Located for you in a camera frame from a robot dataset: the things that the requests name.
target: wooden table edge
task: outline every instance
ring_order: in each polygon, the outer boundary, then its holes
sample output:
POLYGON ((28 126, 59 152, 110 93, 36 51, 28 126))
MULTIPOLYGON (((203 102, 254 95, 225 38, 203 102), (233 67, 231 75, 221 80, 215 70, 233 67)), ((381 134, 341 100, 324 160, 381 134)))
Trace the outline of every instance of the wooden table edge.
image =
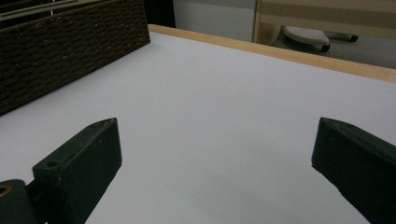
POLYGON ((250 43, 241 40, 235 40, 215 35, 206 35, 192 31, 180 30, 175 28, 164 27, 150 24, 148 29, 151 32, 163 35, 171 35, 195 41, 205 42, 208 44, 223 46, 230 49, 239 49, 260 55, 270 56, 295 63, 308 64, 320 68, 330 69, 333 71, 348 73, 351 75, 368 77, 387 82, 396 83, 396 70, 374 66, 365 63, 353 63, 349 61, 327 58, 323 56, 302 53, 289 49, 279 49, 275 47, 250 43))

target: wicker basket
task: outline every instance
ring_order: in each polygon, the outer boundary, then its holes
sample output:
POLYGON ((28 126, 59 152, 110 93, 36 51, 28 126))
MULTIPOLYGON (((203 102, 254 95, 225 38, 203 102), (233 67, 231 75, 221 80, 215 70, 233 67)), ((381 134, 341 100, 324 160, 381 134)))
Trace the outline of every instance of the wicker basket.
MULTIPOLYGON (((0 6, 0 13, 15 5, 0 6)), ((141 0, 109 0, 51 13, 0 24, 0 115, 149 43, 141 0)))

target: white wall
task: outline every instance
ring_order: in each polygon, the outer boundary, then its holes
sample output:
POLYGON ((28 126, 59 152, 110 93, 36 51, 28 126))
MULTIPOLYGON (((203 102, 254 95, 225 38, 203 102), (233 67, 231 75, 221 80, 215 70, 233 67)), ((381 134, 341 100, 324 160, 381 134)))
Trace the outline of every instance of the white wall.
POLYGON ((256 0, 174 0, 179 29, 252 41, 256 0))

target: brown basket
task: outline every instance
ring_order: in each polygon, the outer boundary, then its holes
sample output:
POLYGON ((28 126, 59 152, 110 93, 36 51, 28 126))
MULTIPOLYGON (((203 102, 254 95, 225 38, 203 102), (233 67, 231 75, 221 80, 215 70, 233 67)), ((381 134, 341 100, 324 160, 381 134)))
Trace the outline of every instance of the brown basket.
POLYGON ((110 0, 54 12, 1 24, 0 115, 149 43, 142 0, 110 0))

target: screw hole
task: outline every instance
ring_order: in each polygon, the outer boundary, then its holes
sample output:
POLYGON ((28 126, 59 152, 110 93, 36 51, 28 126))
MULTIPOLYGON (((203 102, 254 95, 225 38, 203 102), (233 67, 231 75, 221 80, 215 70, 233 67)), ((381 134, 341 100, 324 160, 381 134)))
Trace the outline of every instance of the screw hole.
POLYGON ((47 164, 47 167, 48 167, 48 168, 53 168, 53 167, 55 167, 55 166, 57 166, 57 165, 59 165, 59 162, 58 162, 58 161, 50 161, 50 162, 47 164))
POLYGON ((10 185, 2 185, 0 186, 0 197, 5 196, 12 190, 12 187, 10 185))

